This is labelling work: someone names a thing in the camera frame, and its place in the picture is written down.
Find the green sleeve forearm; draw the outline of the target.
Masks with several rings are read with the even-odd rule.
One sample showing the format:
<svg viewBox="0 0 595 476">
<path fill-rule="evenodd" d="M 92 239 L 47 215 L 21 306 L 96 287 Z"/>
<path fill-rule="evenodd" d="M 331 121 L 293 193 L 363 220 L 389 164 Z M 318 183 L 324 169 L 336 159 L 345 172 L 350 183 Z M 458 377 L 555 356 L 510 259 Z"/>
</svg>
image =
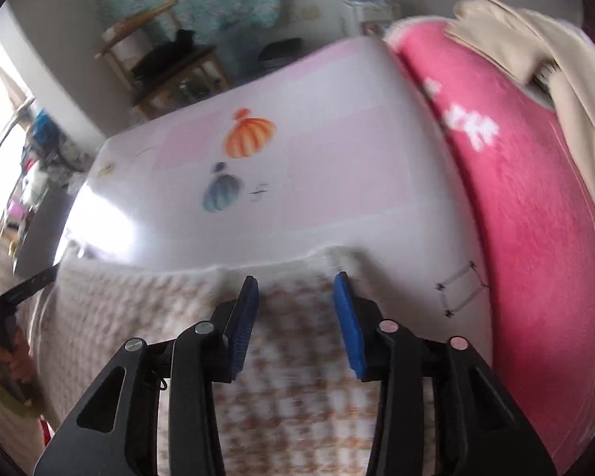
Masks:
<svg viewBox="0 0 595 476">
<path fill-rule="evenodd" d="M 0 383 L 0 445 L 23 472 L 32 474 L 45 449 L 39 411 L 17 402 Z"/>
</svg>

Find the person's left hand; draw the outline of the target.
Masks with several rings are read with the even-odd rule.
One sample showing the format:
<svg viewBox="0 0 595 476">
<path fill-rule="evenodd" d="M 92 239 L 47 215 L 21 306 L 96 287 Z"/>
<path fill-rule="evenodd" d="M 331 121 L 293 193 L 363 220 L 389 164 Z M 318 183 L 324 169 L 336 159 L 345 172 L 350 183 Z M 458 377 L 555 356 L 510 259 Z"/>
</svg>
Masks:
<svg viewBox="0 0 595 476">
<path fill-rule="evenodd" d="M 30 354 L 30 346 L 22 329 L 15 327 L 12 339 L 13 350 L 0 345 L 0 397 L 8 394 L 8 379 L 18 384 L 31 384 L 36 376 L 35 362 Z"/>
</svg>

